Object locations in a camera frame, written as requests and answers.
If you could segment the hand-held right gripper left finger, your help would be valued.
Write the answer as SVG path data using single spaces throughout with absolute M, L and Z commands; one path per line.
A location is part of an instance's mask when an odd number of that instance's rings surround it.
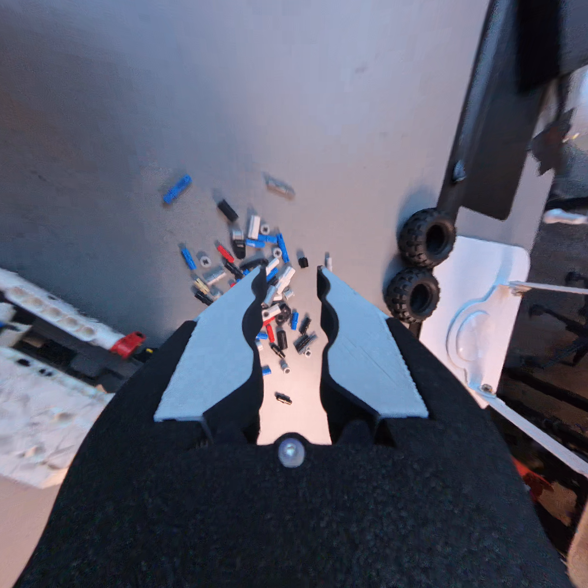
M 257 267 L 204 310 L 155 411 L 155 422 L 249 423 L 263 399 L 256 337 L 266 269 Z

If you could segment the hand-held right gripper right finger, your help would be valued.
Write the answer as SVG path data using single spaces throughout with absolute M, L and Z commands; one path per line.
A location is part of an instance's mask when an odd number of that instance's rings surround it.
M 330 422 L 427 419 L 387 324 L 388 316 L 325 267 L 318 268 L 323 350 L 320 400 Z

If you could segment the toy brick vehicle model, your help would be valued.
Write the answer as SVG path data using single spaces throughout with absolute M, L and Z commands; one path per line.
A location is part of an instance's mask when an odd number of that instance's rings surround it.
M 141 332 L 122 334 L 1 269 L 1 476 L 61 484 L 82 441 L 142 366 Z

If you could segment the small blue brick pin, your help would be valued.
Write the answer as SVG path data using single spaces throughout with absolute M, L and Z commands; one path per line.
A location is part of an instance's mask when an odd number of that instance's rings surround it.
M 192 185 L 192 178 L 190 175 L 183 175 L 177 180 L 163 196 L 163 202 L 166 205 L 170 205 L 175 199 L 188 190 Z

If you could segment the grey desk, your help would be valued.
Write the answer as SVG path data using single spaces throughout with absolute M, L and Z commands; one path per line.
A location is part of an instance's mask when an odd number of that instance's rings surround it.
M 158 348 L 85 436 L 14 587 L 569 587 L 487 411 L 383 310 L 489 4 L 1 1 L 1 268 Z M 216 190 L 309 261 L 310 381 L 286 404 L 262 372 L 249 423 L 155 422 L 209 308 L 179 245 L 217 258 Z M 319 267 L 388 316 L 427 419 L 328 420 Z

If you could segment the black rubber tyre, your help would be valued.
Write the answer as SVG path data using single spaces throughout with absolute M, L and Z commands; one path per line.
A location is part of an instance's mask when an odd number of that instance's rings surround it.
M 406 265 L 432 269 L 449 257 L 455 240 L 452 218 L 441 210 L 428 208 L 414 213 L 404 223 L 398 248 Z
M 432 270 L 404 268 L 390 280 L 384 302 L 392 316 L 408 324 L 428 319 L 440 300 L 440 286 Z

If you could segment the white booklet stand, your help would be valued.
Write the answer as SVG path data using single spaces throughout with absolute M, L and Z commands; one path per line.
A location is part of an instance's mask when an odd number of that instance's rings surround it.
M 587 295 L 587 289 L 528 282 L 530 257 L 518 246 L 459 236 L 453 253 L 447 261 L 454 262 L 456 277 L 473 278 L 469 270 L 478 269 L 489 271 L 492 278 L 488 291 L 463 305 L 447 330 L 447 357 L 464 372 L 464 386 L 476 401 L 485 403 L 586 478 L 587 462 L 508 407 L 497 397 L 497 388 L 520 298 L 533 289 L 582 296 Z M 496 382 L 490 383 L 492 377 Z

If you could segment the pile of small brick parts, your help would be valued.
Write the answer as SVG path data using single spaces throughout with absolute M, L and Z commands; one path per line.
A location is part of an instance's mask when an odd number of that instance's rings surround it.
M 185 244 L 180 253 L 192 279 L 194 297 L 209 307 L 224 293 L 221 286 L 234 287 L 256 268 L 266 273 L 269 294 L 261 305 L 263 326 L 256 338 L 261 354 L 264 377 L 283 372 L 275 398 L 292 404 L 293 391 L 309 383 L 310 373 L 300 368 L 303 357 L 311 357 L 315 337 L 309 329 L 311 317 L 295 303 L 295 286 L 304 272 L 309 272 L 309 261 L 304 251 L 288 251 L 282 231 L 250 209 L 239 215 L 233 202 L 227 201 L 217 190 L 213 200 L 220 218 L 227 228 L 226 239 L 214 243 L 217 258 L 205 251 L 192 255 Z

